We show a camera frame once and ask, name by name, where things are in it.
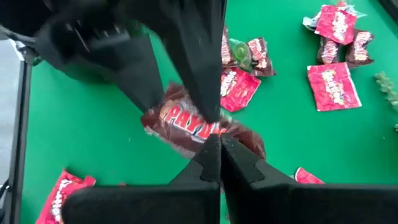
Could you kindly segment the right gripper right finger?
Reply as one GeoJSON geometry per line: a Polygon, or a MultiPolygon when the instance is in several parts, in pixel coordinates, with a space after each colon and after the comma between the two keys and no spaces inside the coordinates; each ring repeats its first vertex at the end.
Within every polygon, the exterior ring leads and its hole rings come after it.
{"type": "Polygon", "coordinates": [[[221,179],[231,223],[397,224],[397,186],[300,184],[229,134],[221,179]]]}

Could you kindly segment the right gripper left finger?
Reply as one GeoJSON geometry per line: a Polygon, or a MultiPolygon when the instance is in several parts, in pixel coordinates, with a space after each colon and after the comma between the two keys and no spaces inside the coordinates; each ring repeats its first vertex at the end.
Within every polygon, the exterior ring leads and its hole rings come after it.
{"type": "Polygon", "coordinates": [[[69,196],[64,223],[219,224],[221,139],[212,134],[165,185],[88,187],[69,196]]]}

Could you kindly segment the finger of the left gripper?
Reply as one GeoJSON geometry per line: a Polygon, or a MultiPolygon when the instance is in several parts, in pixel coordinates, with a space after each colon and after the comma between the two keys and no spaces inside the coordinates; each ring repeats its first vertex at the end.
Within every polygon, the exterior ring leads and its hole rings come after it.
{"type": "Polygon", "coordinates": [[[143,113],[163,99],[164,88],[150,41],[144,34],[127,43],[127,64],[118,72],[115,83],[143,113]]]}
{"type": "Polygon", "coordinates": [[[156,29],[194,105],[219,120],[221,39],[226,0],[154,1],[156,29]]]}

